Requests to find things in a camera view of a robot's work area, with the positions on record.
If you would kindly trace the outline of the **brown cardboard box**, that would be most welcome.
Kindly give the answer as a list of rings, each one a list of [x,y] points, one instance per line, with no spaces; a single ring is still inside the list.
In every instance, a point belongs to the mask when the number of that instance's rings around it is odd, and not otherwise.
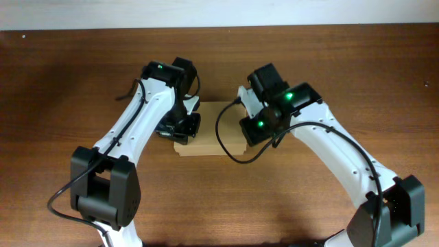
[[[180,156],[226,156],[215,134],[215,122],[220,112],[229,102],[202,102],[198,109],[201,115],[200,127],[195,138],[189,138],[187,145],[174,143],[174,150]],[[219,121],[219,136],[226,149],[233,155],[243,155],[247,141],[241,131],[239,121],[247,116],[241,106],[230,107]]]

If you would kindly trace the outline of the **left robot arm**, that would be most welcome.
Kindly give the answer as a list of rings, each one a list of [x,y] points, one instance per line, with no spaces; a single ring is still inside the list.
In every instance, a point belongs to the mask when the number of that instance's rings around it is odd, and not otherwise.
[[[130,92],[131,102],[92,148],[71,157],[71,208],[93,224],[104,246],[143,246],[134,217],[141,201],[137,163],[153,134],[186,145],[200,127],[200,99],[189,89],[198,73],[192,61],[151,61]]]

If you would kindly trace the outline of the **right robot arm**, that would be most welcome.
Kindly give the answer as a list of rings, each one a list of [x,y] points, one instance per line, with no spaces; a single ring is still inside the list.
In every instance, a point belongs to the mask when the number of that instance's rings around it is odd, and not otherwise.
[[[253,71],[238,96],[248,115],[239,124],[248,145],[276,145],[292,134],[308,146],[356,208],[348,226],[317,246],[403,246],[425,231],[425,188],[371,156],[306,82],[291,87],[273,64]]]

